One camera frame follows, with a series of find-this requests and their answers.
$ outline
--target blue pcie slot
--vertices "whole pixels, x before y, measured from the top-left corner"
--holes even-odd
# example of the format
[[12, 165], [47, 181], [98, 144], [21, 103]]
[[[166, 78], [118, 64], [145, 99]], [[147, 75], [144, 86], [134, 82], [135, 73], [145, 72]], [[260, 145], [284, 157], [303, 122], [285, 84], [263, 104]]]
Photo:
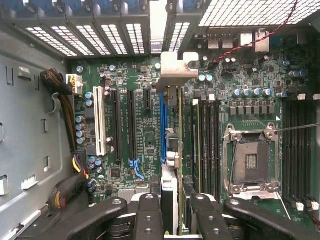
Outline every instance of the blue pcie slot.
[[168, 128], [168, 106], [164, 102], [164, 94], [160, 93], [160, 140], [161, 140], [161, 163], [165, 164], [167, 155], [167, 146], [165, 131]]

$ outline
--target green circuit board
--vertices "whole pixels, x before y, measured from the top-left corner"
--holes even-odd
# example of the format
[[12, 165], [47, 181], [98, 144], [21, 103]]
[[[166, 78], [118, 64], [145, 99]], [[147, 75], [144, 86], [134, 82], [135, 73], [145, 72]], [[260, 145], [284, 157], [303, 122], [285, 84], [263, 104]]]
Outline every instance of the green circuit board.
[[[193, 62], [191, 68], [198, 69], [200, 75], [211, 75], [213, 80], [200, 81], [190, 80], [183, 87], [183, 159], [182, 174], [192, 176], [196, 192], [214, 195], [220, 202], [228, 198], [224, 187], [224, 177], [229, 179], [233, 167], [233, 153], [235, 145], [228, 144], [224, 147], [224, 137], [228, 126], [231, 124], [236, 130], [261, 131], [269, 124], [276, 129], [290, 126], [286, 115], [285, 107], [288, 101], [297, 102], [299, 94], [311, 94], [315, 87], [315, 79], [310, 62], [315, 59], [315, 51], [310, 46], [297, 46], [286, 49], [280, 44], [271, 46], [268, 54], [269, 60], [259, 62], [263, 55], [256, 53], [245, 54], [239, 52], [231, 57], [236, 62], [224, 65], [212, 66], [212, 61], [218, 57], [218, 52], [199, 51], [200, 59], [203, 56], [208, 58], [205, 62]], [[290, 61], [289, 66], [284, 66], [283, 61]], [[81, 62], [75, 61], [72, 64], [73, 73], [78, 66], [83, 66], [80, 74], [83, 80], [83, 93], [92, 92], [93, 87], [104, 86], [99, 73], [104, 72], [109, 79], [108, 86], [111, 91], [119, 94], [120, 122], [121, 122], [121, 145], [118, 146], [122, 152], [122, 161], [118, 161], [113, 144], [107, 146], [107, 154], [102, 159], [102, 173], [94, 169], [90, 171], [90, 177], [98, 181], [97, 189], [92, 194], [92, 202], [98, 203], [109, 197], [118, 195], [119, 190], [138, 190], [148, 192], [148, 181], [152, 176], [161, 174], [161, 110], [160, 96], [156, 93], [155, 83], [161, 77], [161, 71], [156, 70], [155, 64], [160, 63], [159, 57], [146, 58], [117, 58], [117, 59], [87, 59]], [[250, 72], [252, 67], [257, 72]], [[291, 71], [306, 71], [307, 76], [291, 78]], [[235, 90], [245, 89], [251, 92], [256, 89], [270, 89], [271, 96], [265, 97], [234, 97]], [[150, 91], [151, 109], [146, 109], [144, 90]], [[135, 170], [130, 166], [130, 120], [128, 93], [134, 91], [135, 96], [135, 122], [137, 157], [140, 159], [139, 172], [143, 175], [141, 181]], [[278, 93], [285, 92], [286, 99], [279, 98]], [[115, 117], [111, 98], [106, 98], [105, 121], [107, 137], [115, 134]], [[250, 107], [250, 114], [244, 113], [240, 108]], [[95, 120], [88, 118], [89, 113], [86, 107], [86, 99], [76, 97], [75, 115], [84, 116], [85, 121], [85, 143], [79, 145], [80, 149], [87, 149], [88, 145], [96, 142]], [[179, 123], [177, 107], [168, 109], [168, 128], [176, 128]], [[284, 141], [288, 138], [282, 132], [277, 134], [278, 148], [274, 142], [268, 142], [269, 155], [267, 156], [267, 179], [277, 178], [280, 182], [280, 193], [282, 194], [284, 178], [284, 156], [287, 154], [284, 148]], [[315, 153], [313, 150], [315, 136], [309, 135], [310, 139], [310, 165], [315, 165]], [[224, 154], [227, 153], [226, 165], [223, 165]], [[310, 172], [310, 189], [307, 191], [311, 196], [315, 194], [315, 172]], [[252, 199], [254, 204], [267, 208], [274, 213], [286, 217], [285, 210], [278, 199]], [[302, 222], [305, 226], [314, 228], [313, 223], [304, 212], [297, 212], [288, 209], [293, 221]]]

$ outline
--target cpu socket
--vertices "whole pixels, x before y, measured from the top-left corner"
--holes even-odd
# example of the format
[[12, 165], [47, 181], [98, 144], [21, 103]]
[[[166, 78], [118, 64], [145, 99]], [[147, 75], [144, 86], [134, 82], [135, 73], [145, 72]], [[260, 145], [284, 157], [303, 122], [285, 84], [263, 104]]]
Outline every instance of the cpu socket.
[[229, 196], [278, 199], [279, 137], [274, 123], [250, 131], [228, 124], [222, 146], [223, 183]]

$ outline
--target motherboard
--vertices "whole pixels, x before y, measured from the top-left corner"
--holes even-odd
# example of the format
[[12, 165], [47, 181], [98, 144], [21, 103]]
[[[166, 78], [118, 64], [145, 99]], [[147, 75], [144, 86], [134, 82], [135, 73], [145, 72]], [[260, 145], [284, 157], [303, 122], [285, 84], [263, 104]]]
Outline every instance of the motherboard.
[[301, 204], [319, 207], [315, 131], [295, 127], [316, 122], [316, 52], [274, 42], [267, 54], [248, 48], [219, 62], [219, 52], [199, 49], [189, 65], [199, 76], [182, 87], [182, 112], [157, 93], [160, 57], [74, 61], [83, 84], [74, 99], [77, 143], [92, 203], [149, 192], [167, 153], [179, 148], [182, 118], [182, 168], [175, 168], [197, 193], [220, 203], [242, 198], [314, 228]]

